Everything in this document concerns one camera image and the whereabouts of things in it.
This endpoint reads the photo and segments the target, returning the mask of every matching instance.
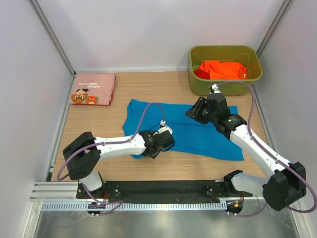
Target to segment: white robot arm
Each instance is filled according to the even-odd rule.
[[[63,154],[67,160],[75,151],[92,145],[88,152],[79,153],[67,163],[70,179],[81,181],[92,192],[101,188],[104,183],[99,173],[94,170],[97,162],[121,155],[144,155],[154,159],[160,151],[167,151],[174,144],[172,129],[161,121],[157,131],[140,131],[125,137],[101,138],[93,137],[91,132],[85,132],[68,145]]]
[[[285,166],[306,180],[305,167],[299,162],[292,164],[278,155],[248,127],[242,117],[231,114],[226,98],[217,85],[210,88],[210,95],[206,99],[200,97],[185,115],[202,124],[211,122],[219,133],[246,151],[264,171],[266,178],[248,175],[242,171],[230,173],[231,183],[237,191],[263,196],[268,205],[276,211],[306,195],[304,183]]]

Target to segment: metal frame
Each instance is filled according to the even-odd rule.
[[[291,6],[292,3],[293,3],[293,0],[284,0],[284,2],[282,3],[281,7],[279,8],[273,22],[271,23],[269,29],[267,30],[266,35],[264,36],[264,38],[263,38],[263,40],[262,40],[262,42],[257,50],[258,57],[260,57],[262,55],[268,42],[272,38],[274,32],[276,31],[278,25],[282,21],[282,18],[285,16],[287,10],[289,9],[289,7]]]
[[[72,90],[74,87],[75,78],[76,78],[76,76],[73,77],[72,83],[69,87],[67,98],[66,98],[65,104],[64,104],[64,110],[63,110],[61,119],[60,119],[59,124],[58,124],[57,135],[55,137],[54,146],[53,146],[53,149],[52,149],[51,155],[50,155],[50,166],[49,166],[48,171],[47,171],[46,181],[51,181],[51,178],[52,178],[52,174],[53,174],[53,170],[55,167],[55,162],[56,162],[56,158],[57,158],[57,154],[58,154],[58,150],[59,150],[60,141],[61,141],[61,138],[63,135],[63,131],[65,128],[66,119],[67,119],[67,115],[68,115],[68,111],[69,111],[70,104],[68,102],[68,99],[71,96],[71,93],[72,93]]]
[[[41,7],[39,6],[37,0],[28,0],[33,7],[36,15],[38,16],[39,20],[41,21],[42,25],[44,26],[48,36],[50,37],[53,45],[55,46],[56,50],[60,54],[62,60],[64,61],[65,65],[67,66],[68,70],[70,71],[71,75],[75,78],[76,72],[74,71],[66,53],[64,52],[61,44],[58,41],[58,38],[56,37],[55,33],[53,32],[47,18],[45,17]],[[277,29],[279,23],[281,22],[282,18],[286,14],[287,10],[289,9],[291,3],[293,0],[284,0],[282,3],[280,9],[278,10],[273,22],[271,23],[265,37],[263,38],[258,50],[257,54],[260,57],[263,53],[265,47],[267,46],[268,42],[272,38],[275,30]],[[73,88],[73,83],[69,89],[68,96],[70,96],[71,91]],[[273,140],[270,136],[269,128],[267,126],[267,123],[265,121],[265,117],[261,108],[261,104],[258,100],[257,94],[256,94],[256,104],[258,107],[258,111],[260,114],[260,118],[263,123],[264,131],[268,140],[268,144],[274,148]],[[53,172],[56,156],[58,153],[58,148],[61,141],[62,132],[65,126],[67,114],[69,110],[69,103],[66,101],[64,105],[64,110],[62,117],[60,119],[58,132],[56,136],[56,140],[54,143],[54,148],[51,152],[51,162],[50,167],[48,168],[48,174]],[[24,231],[24,238],[31,238],[33,237],[36,229],[36,225],[38,222],[38,218],[40,215],[40,210],[43,205],[43,202],[47,201],[78,201],[76,199],[76,192],[77,192],[77,182],[37,182],[35,183],[33,192],[30,197],[29,202],[29,219],[28,223],[26,224],[25,231]],[[305,222],[305,217],[303,214],[294,214],[293,217],[295,220],[295,223],[297,225],[298,231],[300,232],[301,237],[310,237],[310,233],[307,227],[307,224]]]
[[[59,53],[60,57],[64,61],[66,67],[68,68],[69,72],[71,73],[72,76],[75,76],[75,70],[73,69],[65,51],[63,50],[61,44],[59,43],[53,29],[51,28],[49,21],[45,17],[45,14],[42,11],[42,8],[40,7],[39,3],[37,0],[28,0],[33,7],[36,15],[38,16],[40,22],[42,23],[44,29],[46,30],[49,38],[51,39],[53,45],[57,49],[57,52]]]

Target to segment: blue cloth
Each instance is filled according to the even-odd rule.
[[[135,132],[147,104],[147,102],[134,99],[129,103],[127,119],[123,125],[126,136]],[[193,105],[165,103],[160,103],[160,105],[165,112],[166,125],[173,130],[173,138],[176,142],[171,150],[205,155],[221,160],[243,161],[241,148],[217,132],[211,123],[200,124],[185,115],[185,112]],[[237,107],[230,106],[230,112],[236,114]],[[144,116],[139,131],[158,130],[161,120],[160,108],[157,105],[151,105]],[[133,155],[133,157],[140,158],[142,156]]]

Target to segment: folded pink shirt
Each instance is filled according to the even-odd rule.
[[[75,78],[70,103],[109,106],[113,98],[113,73],[79,73]]]

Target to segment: wooden table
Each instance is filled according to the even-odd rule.
[[[116,85],[111,106],[71,105],[52,181],[64,163],[62,150],[82,132],[91,131],[98,137],[123,136],[122,125],[131,99],[147,102],[194,104],[198,96],[190,90],[188,72],[116,73]],[[227,97],[228,105],[238,106],[238,113],[247,119],[251,94]],[[257,109],[252,123],[254,132],[266,142]],[[234,170],[264,176],[257,164],[244,153],[244,161],[224,161],[195,154],[169,151],[152,158],[134,159],[120,156],[101,161],[95,167],[104,180],[193,180],[223,179]]]

